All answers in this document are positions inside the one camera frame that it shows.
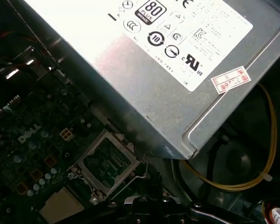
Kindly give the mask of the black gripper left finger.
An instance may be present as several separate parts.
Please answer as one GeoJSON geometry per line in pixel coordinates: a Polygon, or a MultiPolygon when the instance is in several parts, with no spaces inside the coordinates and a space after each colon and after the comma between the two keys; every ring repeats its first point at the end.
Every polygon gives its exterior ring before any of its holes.
{"type": "Polygon", "coordinates": [[[60,221],[62,224],[146,224],[152,200],[128,197],[124,202],[109,201],[92,206],[60,221]]]}

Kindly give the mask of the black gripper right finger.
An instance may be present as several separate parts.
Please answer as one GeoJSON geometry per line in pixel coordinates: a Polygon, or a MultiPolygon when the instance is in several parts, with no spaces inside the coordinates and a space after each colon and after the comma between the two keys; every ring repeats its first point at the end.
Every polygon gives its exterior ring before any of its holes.
{"type": "Polygon", "coordinates": [[[237,215],[215,205],[190,202],[187,206],[177,203],[174,197],[160,201],[162,216],[166,224],[255,224],[249,218],[237,215]]]}

